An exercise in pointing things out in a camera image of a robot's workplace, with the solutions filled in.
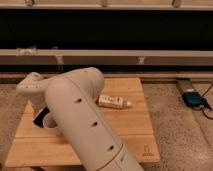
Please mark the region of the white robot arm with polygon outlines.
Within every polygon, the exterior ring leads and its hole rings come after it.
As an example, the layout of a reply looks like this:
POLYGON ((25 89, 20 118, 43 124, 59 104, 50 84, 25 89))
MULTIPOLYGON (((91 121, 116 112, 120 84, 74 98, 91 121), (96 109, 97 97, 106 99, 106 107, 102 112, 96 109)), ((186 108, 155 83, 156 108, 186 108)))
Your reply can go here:
POLYGON ((44 96, 60 132, 86 171, 144 171, 93 101, 103 88, 104 76, 94 67, 48 79, 32 72, 17 85, 21 94, 44 96))

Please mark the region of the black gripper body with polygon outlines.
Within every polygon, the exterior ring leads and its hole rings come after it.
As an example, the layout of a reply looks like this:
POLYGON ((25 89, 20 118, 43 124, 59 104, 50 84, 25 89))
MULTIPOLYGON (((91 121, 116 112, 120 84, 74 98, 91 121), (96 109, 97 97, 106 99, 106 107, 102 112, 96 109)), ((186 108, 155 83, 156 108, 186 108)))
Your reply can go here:
POLYGON ((33 123, 38 126, 43 126, 44 117, 49 113, 49 109, 47 107, 43 108, 34 118, 33 123))

